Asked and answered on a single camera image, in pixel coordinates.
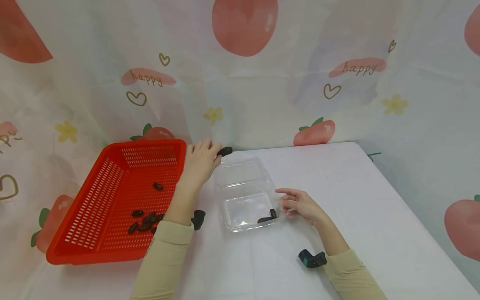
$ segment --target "white backdrop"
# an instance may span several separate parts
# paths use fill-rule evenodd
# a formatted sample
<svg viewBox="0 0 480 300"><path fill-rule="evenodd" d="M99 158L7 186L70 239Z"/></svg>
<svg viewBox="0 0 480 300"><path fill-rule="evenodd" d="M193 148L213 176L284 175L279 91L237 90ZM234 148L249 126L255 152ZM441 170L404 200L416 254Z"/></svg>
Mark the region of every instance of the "white backdrop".
<svg viewBox="0 0 480 300"><path fill-rule="evenodd" d="M28 293L105 145L205 136L357 141L479 289L479 5L0 0L0 289Z"/></svg>

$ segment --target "right hand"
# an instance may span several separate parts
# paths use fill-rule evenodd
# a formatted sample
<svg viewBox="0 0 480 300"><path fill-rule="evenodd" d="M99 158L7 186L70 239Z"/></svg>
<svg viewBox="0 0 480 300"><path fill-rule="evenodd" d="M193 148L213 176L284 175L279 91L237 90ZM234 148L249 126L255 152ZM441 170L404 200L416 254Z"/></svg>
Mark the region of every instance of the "right hand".
<svg viewBox="0 0 480 300"><path fill-rule="evenodd" d="M275 192L283 195L278 204L286 216L300 215L310 225L315 225L326 214L324 210L306 192L294 189L276 189Z"/></svg>
<svg viewBox="0 0 480 300"><path fill-rule="evenodd" d="M188 145L183 173L177 186L197 193L222 162L222 156L217 155L220 149L222 145L213 144L208 137L195 146Z"/></svg>

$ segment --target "sleeve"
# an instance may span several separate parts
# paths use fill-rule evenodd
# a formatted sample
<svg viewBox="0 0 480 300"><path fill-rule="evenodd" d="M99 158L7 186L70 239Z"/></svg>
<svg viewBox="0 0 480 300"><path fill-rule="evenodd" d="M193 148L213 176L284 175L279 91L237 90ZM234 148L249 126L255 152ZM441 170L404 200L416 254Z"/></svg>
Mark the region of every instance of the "sleeve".
<svg viewBox="0 0 480 300"><path fill-rule="evenodd" d="M343 300L387 300L353 250L327 256L325 272Z"/></svg>
<svg viewBox="0 0 480 300"><path fill-rule="evenodd" d="M144 257L130 300L170 300L177 287L193 225L162 221Z"/></svg>

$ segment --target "table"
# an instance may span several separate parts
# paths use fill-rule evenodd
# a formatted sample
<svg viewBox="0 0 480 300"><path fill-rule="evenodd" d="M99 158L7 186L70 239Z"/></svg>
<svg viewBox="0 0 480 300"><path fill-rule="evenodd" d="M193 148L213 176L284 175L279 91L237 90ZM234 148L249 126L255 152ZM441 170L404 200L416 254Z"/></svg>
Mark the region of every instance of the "table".
<svg viewBox="0 0 480 300"><path fill-rule="evenodd" d="M356 143L239 151L225 159L253 156L277 187L305 190L323 207L390 300L480 299ZM213 179L197 207L207 214L187 254L179 299L341 299L322 268L298 259L303 249L324 250L301 218L227 234ZM48 265L29 299L128 299L140 263Z"/></svg>

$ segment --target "red plastic basket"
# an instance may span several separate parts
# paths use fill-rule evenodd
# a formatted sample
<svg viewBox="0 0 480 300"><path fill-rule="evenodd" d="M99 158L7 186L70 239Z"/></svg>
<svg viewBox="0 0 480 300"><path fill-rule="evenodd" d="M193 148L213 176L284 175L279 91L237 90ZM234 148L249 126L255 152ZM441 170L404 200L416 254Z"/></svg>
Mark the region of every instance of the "red plastic basket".
<svg viewBox="0 0 480 300"><path fill-rule="evenodd" d="M95 264L140 259L152 241L148 230L128 234L141 218L167 211L183 171L182 140L111 144L100 153L48 250L51 264ZM153 188L158 182L164 189Z"/></svg>

